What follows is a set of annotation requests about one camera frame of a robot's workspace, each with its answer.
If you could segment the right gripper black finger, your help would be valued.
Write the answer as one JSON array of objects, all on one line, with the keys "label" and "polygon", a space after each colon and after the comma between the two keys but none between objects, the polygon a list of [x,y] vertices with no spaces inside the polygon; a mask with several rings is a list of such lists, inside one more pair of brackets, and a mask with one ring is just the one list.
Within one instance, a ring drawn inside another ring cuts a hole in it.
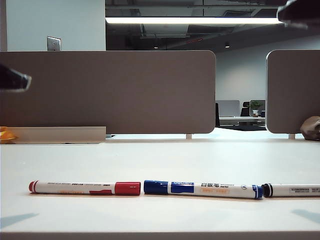
[{"label": "right gripper black finger", "polygon": [[279,6],[277,19],[290,26],[301,28],[320,27],[319,0],[288,0],[285,5]]}]

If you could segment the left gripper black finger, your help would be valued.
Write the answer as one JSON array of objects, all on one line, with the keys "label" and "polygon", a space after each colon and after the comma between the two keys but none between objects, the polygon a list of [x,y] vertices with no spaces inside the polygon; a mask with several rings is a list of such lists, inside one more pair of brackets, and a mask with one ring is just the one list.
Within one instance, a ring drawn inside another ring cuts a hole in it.
[{"label": "left gripper black finger", "polygon": [[12,68],[0,65],[0,91],[25,92],[31,85],[32,77]]}]

